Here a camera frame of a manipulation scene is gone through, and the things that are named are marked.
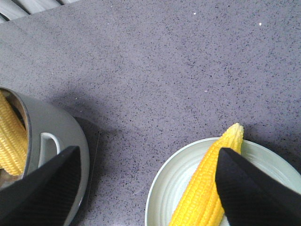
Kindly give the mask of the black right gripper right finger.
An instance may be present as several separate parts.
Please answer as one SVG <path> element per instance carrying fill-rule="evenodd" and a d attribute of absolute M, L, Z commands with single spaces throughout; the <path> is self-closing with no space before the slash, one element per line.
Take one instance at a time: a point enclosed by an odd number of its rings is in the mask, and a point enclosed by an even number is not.
<path fill-rule="evenodd" d="M 301 195 L 230 148 L 219 151 L 215 182 L 231 226 L 301 224 Z"/>

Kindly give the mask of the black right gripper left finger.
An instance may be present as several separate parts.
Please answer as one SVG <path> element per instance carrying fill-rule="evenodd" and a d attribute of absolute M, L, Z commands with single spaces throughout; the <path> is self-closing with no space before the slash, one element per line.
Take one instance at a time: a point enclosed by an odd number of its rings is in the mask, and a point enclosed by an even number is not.
<path fill-rule="evenodd" d="M 62 226 L 81 180 L 80 148 L 69 146 L 0 192 L 2 226 Z"/>

